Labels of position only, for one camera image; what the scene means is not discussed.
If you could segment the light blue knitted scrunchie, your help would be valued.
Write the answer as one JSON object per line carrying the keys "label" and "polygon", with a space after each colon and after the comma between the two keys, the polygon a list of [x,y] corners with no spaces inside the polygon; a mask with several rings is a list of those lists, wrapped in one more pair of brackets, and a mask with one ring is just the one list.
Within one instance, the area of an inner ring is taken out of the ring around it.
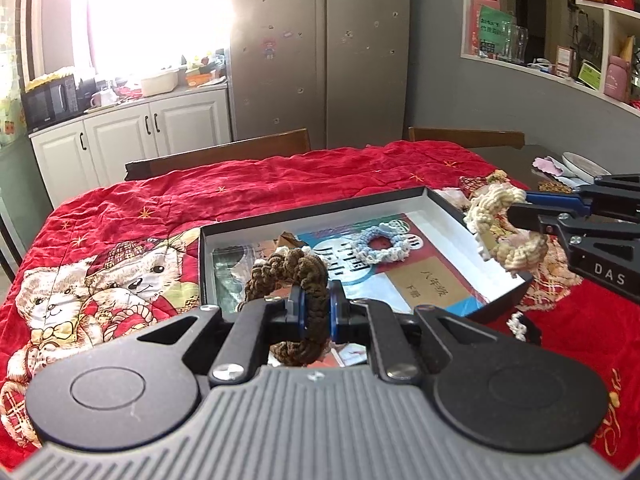
{"label": "light blue knitted scrunchie", "polygon": [[356,259],[369,266],[405,261],[411,252],[411,243],[405,234],[386,223],[354,234],[349,245]]}

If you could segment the beige plastic basin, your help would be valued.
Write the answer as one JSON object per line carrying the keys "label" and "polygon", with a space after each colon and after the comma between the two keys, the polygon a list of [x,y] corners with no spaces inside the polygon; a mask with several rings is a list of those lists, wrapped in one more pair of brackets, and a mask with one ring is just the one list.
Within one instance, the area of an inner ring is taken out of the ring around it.
{"label": "beige plastic basin", "polygon": [[178,70],[161,70],[155,75],[140,80],[141,94],[144,98],[169,93],[178,87]]}

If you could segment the brown pyramid paper packet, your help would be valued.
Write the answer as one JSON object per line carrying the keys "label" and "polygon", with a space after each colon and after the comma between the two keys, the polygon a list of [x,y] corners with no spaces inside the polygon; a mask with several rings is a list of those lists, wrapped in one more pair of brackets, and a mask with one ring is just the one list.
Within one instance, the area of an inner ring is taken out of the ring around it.
{"label": "brown pyramid paper packet", "polygon": [[293,233],[285,231],[276,239],[276,248],[274,248],[273,252],[276,255],[284,257],[290,252],[294,252],[294,254],[310,255],[312,254],[312,249]]}

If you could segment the black white-trimmed scrunchie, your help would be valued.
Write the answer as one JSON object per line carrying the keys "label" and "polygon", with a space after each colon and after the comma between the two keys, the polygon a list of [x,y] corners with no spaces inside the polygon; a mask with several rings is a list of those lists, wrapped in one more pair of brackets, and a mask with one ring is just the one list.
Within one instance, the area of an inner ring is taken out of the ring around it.
{"label": "black white-trimmed scrunchie", "polygon": [[515,339],[534,344],[535,346],[541,345],[541,330],[523,312],[516,311],[512,313],[506,321],[506,326],[508,326],[508,329]]}

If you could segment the pink scalloped paper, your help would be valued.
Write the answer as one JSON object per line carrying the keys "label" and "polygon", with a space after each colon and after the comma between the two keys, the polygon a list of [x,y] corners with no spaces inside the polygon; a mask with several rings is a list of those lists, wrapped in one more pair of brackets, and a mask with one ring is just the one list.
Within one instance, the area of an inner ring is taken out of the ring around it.
{"label": "pink scalloped paper", "polygon": [[564,176],[568,171],[562,162],[550,156],[536,157],[532,162],[532,166],[543,174],[548,174],[552,177]]}

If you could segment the pink thermos bottle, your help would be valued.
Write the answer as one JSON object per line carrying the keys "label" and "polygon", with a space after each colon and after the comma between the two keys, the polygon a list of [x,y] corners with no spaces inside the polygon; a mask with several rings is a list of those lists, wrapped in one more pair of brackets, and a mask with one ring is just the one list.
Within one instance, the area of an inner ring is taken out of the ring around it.
{"label": "pink thermos bottle", "polygon": [[627,101],[630,63],[619,56],[608,57],[604,94],[618,102]]}

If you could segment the brown braided scrunchie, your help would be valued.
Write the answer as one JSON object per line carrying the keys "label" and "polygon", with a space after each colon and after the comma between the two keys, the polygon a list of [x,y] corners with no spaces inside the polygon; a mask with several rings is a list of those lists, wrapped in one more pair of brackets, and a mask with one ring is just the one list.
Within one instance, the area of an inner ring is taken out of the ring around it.
{"label": "brown braided scrunchie", "polygon": [[270,352],[282,365],[302,367],[317,361],[329,341],[329,273],[310,247],[281,246],[256,260],[236,310],[285,287],[288,296],[280,313],[288,320]]}

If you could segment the red quilted bear blanket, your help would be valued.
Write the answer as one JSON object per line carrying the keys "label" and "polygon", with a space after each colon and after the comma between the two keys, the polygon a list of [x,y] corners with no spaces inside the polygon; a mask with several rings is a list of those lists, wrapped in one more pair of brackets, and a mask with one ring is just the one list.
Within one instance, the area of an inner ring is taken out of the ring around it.
{"label": "red quilted bear blanket", "polygon": [[[62,358],[198,303],[200,226],[424,185],[477,191],[492,166],[450,142],[397,141],[291,157],[232,160],[97,188],[50,214],[1,306],[1,463],[38,448],[24,395],[30,352]],[[99,308],[89,278],[153,249],[178,258],[158,289],[132,307]],[[610,392],[593,447],[618,468],[639,455],[639,309],[566,270],[559,246],[534,275],[522,311],[544,348],[596,370]]]}

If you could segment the black microwave oven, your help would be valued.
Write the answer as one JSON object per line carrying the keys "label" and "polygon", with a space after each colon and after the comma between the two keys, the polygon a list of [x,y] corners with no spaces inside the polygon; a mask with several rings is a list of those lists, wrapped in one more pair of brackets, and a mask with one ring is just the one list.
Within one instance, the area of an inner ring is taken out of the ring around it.
{"label": "black microwave oven", "polygon": [[75,118],[82,113],[74,75],[55,78],[21,95],[29,133]]}

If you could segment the orange bowl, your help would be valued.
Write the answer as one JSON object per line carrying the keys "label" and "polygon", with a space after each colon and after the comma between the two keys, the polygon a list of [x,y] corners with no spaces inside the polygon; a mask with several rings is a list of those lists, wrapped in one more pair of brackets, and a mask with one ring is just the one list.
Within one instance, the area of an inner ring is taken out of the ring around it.
{"label": "orange bowl", "polygon": [[190,88],[195,88],[195,87],[199,87],[202,84],[208,84],[209,82],[215,80],[217,78],[216,73],[206,73],[206,74],[200,74],[200,73],[193,73],[193,74],[186,74],[186,84],[190,87]]}

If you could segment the grey ceramic plate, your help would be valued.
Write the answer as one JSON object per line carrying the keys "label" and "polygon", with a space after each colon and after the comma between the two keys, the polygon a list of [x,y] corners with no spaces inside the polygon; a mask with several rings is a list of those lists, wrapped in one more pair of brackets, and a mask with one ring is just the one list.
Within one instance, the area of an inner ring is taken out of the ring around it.
{"label": "grey ceramic plate", "polygon": [[588,183],[593,183],[597,177],[605,177],[611,174],[596,162],[572,152],[564,152],[562,161],[576,177]]}

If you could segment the wooden bead trivet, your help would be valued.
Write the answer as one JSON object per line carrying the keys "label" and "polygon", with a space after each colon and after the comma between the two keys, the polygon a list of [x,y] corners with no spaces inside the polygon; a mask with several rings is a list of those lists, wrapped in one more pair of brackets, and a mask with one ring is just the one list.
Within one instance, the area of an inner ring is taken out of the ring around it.
{"label": "wooden bead trivet", "polygon": [[549,180],[539,181],[537,188],[539,192],[545,193],[572,194],[574,192],[570,186],[562,182]]}

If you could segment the black shallow cardboard box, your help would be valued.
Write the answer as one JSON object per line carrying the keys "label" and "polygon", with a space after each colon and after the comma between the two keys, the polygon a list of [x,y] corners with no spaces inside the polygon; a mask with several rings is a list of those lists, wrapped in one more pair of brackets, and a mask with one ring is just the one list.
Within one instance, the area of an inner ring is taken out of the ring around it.
{"label": "black shallow cardboard box", "polygon": [[203,302],[234,312],[250,269],[285,235],[314,252],[348,298],[382,300],[398,313],[432,304],[488,322],[515,307],[533,281],[484,260],[462,212],[439,192],[409,188],[206,226]]}

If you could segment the cream knitted scrunchie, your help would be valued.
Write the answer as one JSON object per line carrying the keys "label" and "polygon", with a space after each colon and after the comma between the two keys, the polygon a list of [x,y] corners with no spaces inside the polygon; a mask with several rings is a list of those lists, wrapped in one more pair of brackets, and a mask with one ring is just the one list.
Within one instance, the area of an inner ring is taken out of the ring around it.
{"label": "cream knitted scrunchie", "polygon": [[526,205],[524,190],[491,183],[472,198],[464,216],[483,259],[497,261],[512,274],[534,270],[548,252],[544,234],[518,229],[506,218],[515,205]]}

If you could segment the white kitchen cabinet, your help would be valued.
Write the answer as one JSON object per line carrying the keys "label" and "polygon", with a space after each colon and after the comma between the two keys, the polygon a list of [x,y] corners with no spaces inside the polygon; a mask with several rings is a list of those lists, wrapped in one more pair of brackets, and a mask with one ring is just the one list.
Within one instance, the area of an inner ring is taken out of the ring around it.
{"label": "white kitchen cabinet", "polygon": [[32,141],[53,207],[125,180],[126,165],[232,141],[225,82],[116,105],[35,132]]}

